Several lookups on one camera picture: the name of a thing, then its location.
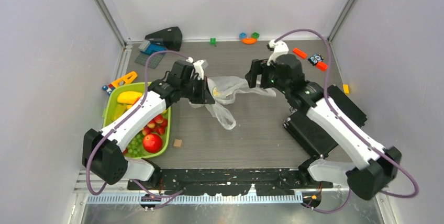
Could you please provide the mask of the clear printed plastic bag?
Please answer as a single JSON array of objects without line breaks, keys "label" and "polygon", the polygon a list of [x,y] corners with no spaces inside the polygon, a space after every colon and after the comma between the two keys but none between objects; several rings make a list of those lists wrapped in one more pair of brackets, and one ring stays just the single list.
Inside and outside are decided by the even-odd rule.
[{"label": "clear printed plastic bag", "polygon": [[225,108],[226,105],[233,104],[238,94],[258,94],[266,97],[275,97],[276,92],[271,89],[263,89],[260,87],[250,88],[247,80],[236,76],[217,76],[209,77],[208,88],[215,100],[214,104],[192,104],[192,108],[205,107],[212,117],[216,118],[221,126],[226,130],[233,130],[237,125],[231,112]]}]

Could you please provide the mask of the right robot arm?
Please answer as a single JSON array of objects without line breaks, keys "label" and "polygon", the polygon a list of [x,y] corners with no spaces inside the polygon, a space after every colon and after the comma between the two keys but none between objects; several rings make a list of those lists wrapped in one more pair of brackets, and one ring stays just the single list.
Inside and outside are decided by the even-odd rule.
[{"label": "right robot arm", "polygon": [[387,148],[372,139],[343,113],[324,89],[305,80],[301,62],[292,54],[275,61],[255,59],[245,78],[250,87],[261,76],[261,88],[274,88],[284,94],[296,114],[319,125],[350,157],[350,163],[329,162],[319,158],[299,173],[299,182],[313,187],[319,181],[347,185],[355,195],[372,199],[396,178],[402,154],[396,147]]}]

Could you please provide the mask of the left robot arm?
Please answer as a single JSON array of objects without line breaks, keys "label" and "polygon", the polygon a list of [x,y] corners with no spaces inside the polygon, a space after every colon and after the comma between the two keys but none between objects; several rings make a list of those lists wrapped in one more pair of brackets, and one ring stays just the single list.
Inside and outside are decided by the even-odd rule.
[{"label": "left robot arm", "polygon": [[147,189],[160,185],[160,174],[143,159],[124,156],[131,140],[148,122],[181,98],[192,104],[214,104],[204,69],[207,61],[174,62],[165,78],[152,81],[135,105],[101,130],[90,129],[84,135],[82,163],[87,175],[97,175],[113,185],[122,179],[139,180]]}]

